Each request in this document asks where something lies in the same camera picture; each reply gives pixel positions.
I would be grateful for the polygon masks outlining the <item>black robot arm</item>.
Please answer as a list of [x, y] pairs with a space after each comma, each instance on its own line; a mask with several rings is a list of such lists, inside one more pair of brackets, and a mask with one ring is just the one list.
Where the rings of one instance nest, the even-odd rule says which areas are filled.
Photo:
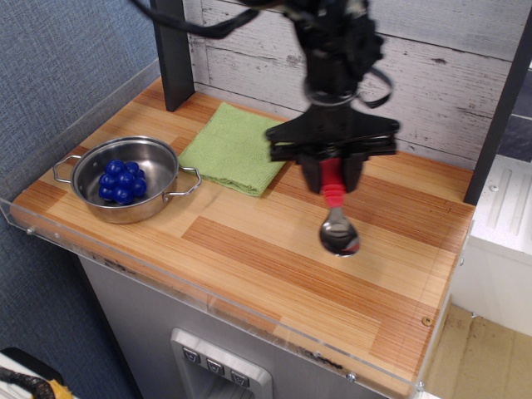
[[363, 163], [396, 151], [398, 121], [351, 107], [367, 74], [391, 80], [374, 65], [383, 39], [369, 17], [366, 1], [247, 1], [255, 9], [279, 8], [294, 25], [306, 58], [303, 91], [310, 105], [300, 116], [270, 128], [266, 138], [273, 161], [301, 166], [308, 189], [326, 185], [357, 188]]

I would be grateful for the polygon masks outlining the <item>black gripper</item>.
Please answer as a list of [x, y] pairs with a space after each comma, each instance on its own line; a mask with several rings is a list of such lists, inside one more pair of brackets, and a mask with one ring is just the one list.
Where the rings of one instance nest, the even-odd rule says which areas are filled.
[[320, 194], [320, 161], [342, 158], [341, 177], [353, 192], [364, 162], [374, 155], [392, 155], [400, 123], [352, 109], [349, 105], [310, 106], [302, 115], [266, 131], [273, 161], [300, 163], [308, 190]]

